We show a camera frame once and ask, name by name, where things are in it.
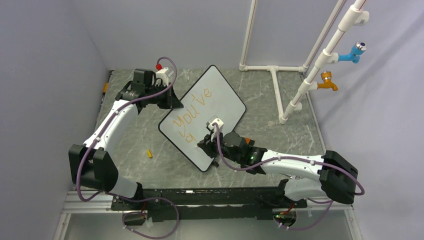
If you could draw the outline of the white whiteboard black frame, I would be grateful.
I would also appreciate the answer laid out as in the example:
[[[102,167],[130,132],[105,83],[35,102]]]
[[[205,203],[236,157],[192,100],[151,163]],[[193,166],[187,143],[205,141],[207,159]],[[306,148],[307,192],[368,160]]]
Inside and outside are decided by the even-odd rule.
[[[235,129],[247,107],[221,71],[210,65],[180,99],[182,108],[169,111],[158,130],[199,171],[206,172],[213,159],[197,144],[210,133],[209,120],[223,121],[223,134]]]

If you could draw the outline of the yellow marker cap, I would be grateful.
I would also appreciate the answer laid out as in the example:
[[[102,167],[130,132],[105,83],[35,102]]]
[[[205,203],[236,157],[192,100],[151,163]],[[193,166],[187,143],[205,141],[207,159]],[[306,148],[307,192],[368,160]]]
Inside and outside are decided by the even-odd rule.
[[[153,158],[152,152],[149,149],[147,150],[147,155],[150,159]]]

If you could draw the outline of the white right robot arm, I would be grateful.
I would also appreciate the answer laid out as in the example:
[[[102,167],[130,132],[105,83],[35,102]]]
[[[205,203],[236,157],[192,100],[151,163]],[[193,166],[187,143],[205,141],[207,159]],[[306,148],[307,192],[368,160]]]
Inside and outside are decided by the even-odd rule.
[[[293,155],[254,145],[255,141],[236,132],[212,132],[197,143],[210,158],[221,157],[240,166],[234,168],[250,174],[289,175],[283,189],[275,194],[276,203],[287,208],[293,202],[308,198],[329,198],[351,205],[355,196],[365,191],[359,187],[358,170],[338,152],[327,150],[323,155]]]

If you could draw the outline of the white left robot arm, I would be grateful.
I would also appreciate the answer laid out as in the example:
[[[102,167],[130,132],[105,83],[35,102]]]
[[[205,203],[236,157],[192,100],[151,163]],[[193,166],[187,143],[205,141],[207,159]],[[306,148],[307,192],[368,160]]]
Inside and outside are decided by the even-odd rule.
[[[120,175],[111,153],[121,141],[127,127],[148,105],[160,109],[183,108],[173,89],[175,70],[156,65],[157,71],[135,69],[133,79],[117,93],[106,118],[83,144],[68,151],[72,182],[78,189],[87,187],[120,196],[131,210],[144,203],[142,184]]]

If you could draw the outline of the orange tap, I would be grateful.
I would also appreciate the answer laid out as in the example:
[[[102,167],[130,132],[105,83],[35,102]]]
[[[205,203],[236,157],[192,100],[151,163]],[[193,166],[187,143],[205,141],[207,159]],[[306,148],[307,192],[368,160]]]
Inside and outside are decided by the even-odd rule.
[[[338,87],[335,83],[332,82],[333,75],[330,71],[323,71],[320,74],[321,83],[317,84],[317,89],[331,89],[332,91],[337,91]]]

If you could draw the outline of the blue tap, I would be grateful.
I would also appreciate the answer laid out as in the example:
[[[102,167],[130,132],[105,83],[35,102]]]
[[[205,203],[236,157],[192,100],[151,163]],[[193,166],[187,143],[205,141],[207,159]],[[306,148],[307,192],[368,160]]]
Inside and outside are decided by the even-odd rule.
[[[359,41],[354,44],[351,48],[350,53],[344,55],[338,55],[338,62],[352,62],[357,64],[360,61],[360,56],[367,50],[365,42]]]

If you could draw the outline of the orange-black pen at wall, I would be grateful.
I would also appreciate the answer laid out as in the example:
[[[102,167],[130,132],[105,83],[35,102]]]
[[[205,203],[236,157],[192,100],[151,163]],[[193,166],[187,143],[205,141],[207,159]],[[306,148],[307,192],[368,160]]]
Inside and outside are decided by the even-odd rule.
[[[109,82],[110,82],[111,76],[113,75],[113,72],[114,72],[114,70],[109,70],[109,71],[108,71],[107,81],[106,81],[106,83],[104,84],[104,86],[103,86],[103,90],[102,90],[101,103],[103,103],[103,101],[104,101],[104,99],[105,99],[105,96],[106,96],[106,93],[107,93],[107,91],[108,91],[108,87],[109,87]]]

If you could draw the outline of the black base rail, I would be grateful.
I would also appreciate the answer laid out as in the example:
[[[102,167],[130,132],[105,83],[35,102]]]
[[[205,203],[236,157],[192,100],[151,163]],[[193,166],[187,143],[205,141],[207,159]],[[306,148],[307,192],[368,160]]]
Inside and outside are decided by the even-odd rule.
[[[305,209],[305,200],[292,201],[281,187],[144,189],[147,203],[129,203],[113,197],[112,211],[142,210],[153,222],[255,218],[272,220],[274,215]]]

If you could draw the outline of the aluminium frame rail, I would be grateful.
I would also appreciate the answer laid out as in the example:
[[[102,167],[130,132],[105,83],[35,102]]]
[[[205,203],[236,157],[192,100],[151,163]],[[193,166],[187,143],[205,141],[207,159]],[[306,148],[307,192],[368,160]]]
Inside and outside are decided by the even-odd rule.
[[[65,215],[70,216],[71,214],[99,214],[99,213],[116,213],[116,214],[126,214],[126,213],[144,213],[143,210],[136,210],[136,211],[129,211],[129,212],[123,212],[123,211],[113,211],[111,209],[112,200],[116,196],[112,196],[106,193],[99,193],[94,196],[89,201],[82,201],[78,193],[76,191],[69,191],[67,194],[67,197],[65,199],[65,203],[62,209],[62,213]],[[314,211],[324,211],[328,208],[328,205],[330,204],[330,200],[327,198],[318,198],[318,199],[302,199],[305,200],[307,203],[306,208],[297,209],[295,211],[281,211],[279,214],[280,217],[290,217],[294,215],[296,212],[300,211],[306,211],[309,217],[312,217],[312,213]]]

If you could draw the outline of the white PVC pipe frame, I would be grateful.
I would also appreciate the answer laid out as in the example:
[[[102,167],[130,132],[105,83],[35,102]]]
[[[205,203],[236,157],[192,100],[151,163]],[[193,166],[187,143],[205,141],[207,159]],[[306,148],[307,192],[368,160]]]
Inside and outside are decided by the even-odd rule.
[[[338,63],[339,54],[335,52],[336,46],[339,44],[343,36],[353,26],[364,26],[370,18],[368,11],[364,10],[366,1],[356,0],[346,10],[344,16],[337,25],[335,33],[332,35],[328,44],[323,50],[320,50],[320,46],[324,42],[325,37],[330,31],[332,25],[336,21],[337,16],[342,10],[345,1],[339,0],[333,8],[328,20],[326,21],[323,29],[320,32],[318,39],[315,41],[312,50],[310,51],[306,61],[301,66],[278,66],[278,65],[247,65],[247,54],[251,35],[253,32],[253,23],[255,20],[255,14],[257,12],[258,2],[256,0],[251,1],[250,10],[247,20],[247,28],[245,31],[245,37],[243,42],[243,48],[241,52],[241,59],[239,62],[238,69],[241,72],[247,71],[266,71],[271,74],[273,82],[275,99],[277,103],[278,121],[280,124],[285,124],[290,115],[295,111],[302,110],[301,99],[308,95],[309,91],[315,91],[317,84],[322,83],[320,71],[328,64]],[[306,78],[301,82],[297,89],[293,99],[290,100],[287,107],[283,107],[282,97],[280,94],[279,84],[277,80],[277,72],[289,71],[298,73],[308,73]]]

